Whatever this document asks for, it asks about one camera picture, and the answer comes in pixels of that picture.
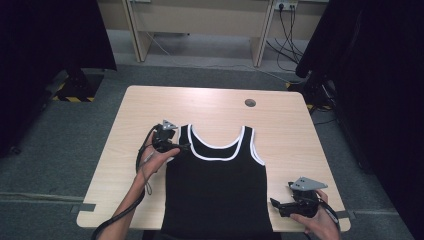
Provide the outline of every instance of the gray carpet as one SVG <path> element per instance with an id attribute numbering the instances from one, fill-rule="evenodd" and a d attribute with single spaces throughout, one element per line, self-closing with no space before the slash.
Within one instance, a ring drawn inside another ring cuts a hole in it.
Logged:
<path id="1" fill-rule="evenodd" d="M 294 74 L 278 73 L 289 81 Z M 95 171 L 125 90 L 131 85 L 284 91 L 261 72 L 118 66 L 106 71 L 92 103 L 49 102 L 20 143 L 22 153 L 0 159 L 0 239 L 88 239 L 77 209 Z M 315 123 L 334 119 L 316 111 Z M 336 121 L 316 125 L 352 228 L 344 239 L 413 239 L 373 175 L 356 164 Z M 140 239 L 131 231 L 128 239 Z M 284 233 L 283 239 L 306 239 Z"/>

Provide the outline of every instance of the electrical socket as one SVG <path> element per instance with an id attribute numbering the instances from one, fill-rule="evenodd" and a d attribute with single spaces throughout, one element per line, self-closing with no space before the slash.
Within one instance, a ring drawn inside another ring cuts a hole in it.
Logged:
<path id="1" fill-rule="evenodd" d="M 291 9 L 296 10 L 298 2 L 298 0 L 276 0 L 274 9 L 280 11 L 280 4 L 283 4 L 283 11 L 290 11 Z"/>

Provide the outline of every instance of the neckline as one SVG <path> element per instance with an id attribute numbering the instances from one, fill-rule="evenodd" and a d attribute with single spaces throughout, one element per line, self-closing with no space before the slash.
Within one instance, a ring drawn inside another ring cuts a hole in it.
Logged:
<path id="1" fill-rule="evenodd" d="M 230 144 L 228 144 L 228 145 L 225 145 L 225 146 L 214 146 L 214 145 L 211 145 L 211 144 L 208 144 L 207 142 L 205 142 L 200 136 L 199 136 L 199 134 L 196 132 L 196 130 L 195 130 L 195 128 L 193 127 L 193 125 L 192 124 L 189 124 L 188 125 L 188 127 L 187 127 L 187 136 L 188 136 L 188 141 L 190 142 L 190 148 L 191 148 L 191 151 L 192 151 L 192 153 L 196 156 L 196 157 L 198 157 L 198 158 L 200 158 L 200 159 L 202 159 L 202 160 L 207 160 L 207 161 L 230 161 L 230 160 L 232 160 L 232 159 L 234 159 L 236 156 L 237 156 L 237 154 L 238 154 L 238 152 L 239 152 L 239 150 L 240 150 L 240 146 L 241 146 L 241 143 L 242 143 L 242 140 L 243 140 L 243 136 L 244 136 L 244 133 L 245 133 L 245 126 L 242 126 L 241 127 L 241 130 L 240 130 L 240 134 L 239 134 L 239 136 L 233 141 L 233 142 L 231 142 Z M 211 148 L 211 149 L 226 149 L 226 148 L 229 148 L 229 147 L 232 147 L 232 146 L 234 146 L 235 144 L 237 144 L 237 147 L 236 147 L 236 150 L 234 151 L 234 153 L 233 153 L 233 155 L 232 156 L 230 156 L 230 157 L 228 157 L 228 158 L 210 158 L 210 157 L 205 157 L 205 156 L 202 156 L 202 155 L 200 155 L 199 153 L 197 153 L 196 152 L 196 149 L 194 149 L 194 144 L 193 144 L 193 140 L 192 140 L 192 134 L 197 138 L 197 140 L 199 140 L 203 145 L 205 145 L 206 147 L 208 147 L 208 148 Z"/>

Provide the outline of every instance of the hole in table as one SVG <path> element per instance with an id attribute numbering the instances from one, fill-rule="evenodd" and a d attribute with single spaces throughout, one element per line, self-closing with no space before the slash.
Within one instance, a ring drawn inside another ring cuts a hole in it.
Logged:
<path id="1" fill-rule="evenodd" d="M 244 101 L 244 104 L 246 104 L 246 106 L 248 107 L 254 107 L 256 106 L 256 101 L 253 99 L 246 99 L 246 101 Z"/>

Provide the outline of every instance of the forearm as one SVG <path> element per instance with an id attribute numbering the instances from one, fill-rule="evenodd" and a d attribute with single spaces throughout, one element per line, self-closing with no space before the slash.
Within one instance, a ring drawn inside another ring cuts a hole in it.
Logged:
<path id="1" fill-rule="evenodd" d="M 121 204 L 116 209 L 113 216 L 116 216 L 126 210 L 129 206 L 131 206 L 144 191 L 145 181 L 142 175 L 138 174 L 128 190 L 125 198 L 122 200 Z M 99 240 L 124 240 L 129 226 L 131 224 L 132 218 L 134 216 L 135 209 L 129 212 L 127 215 L 119 219 L 118 221 L 112 223 L 108 226 L 99 236 Z"/>

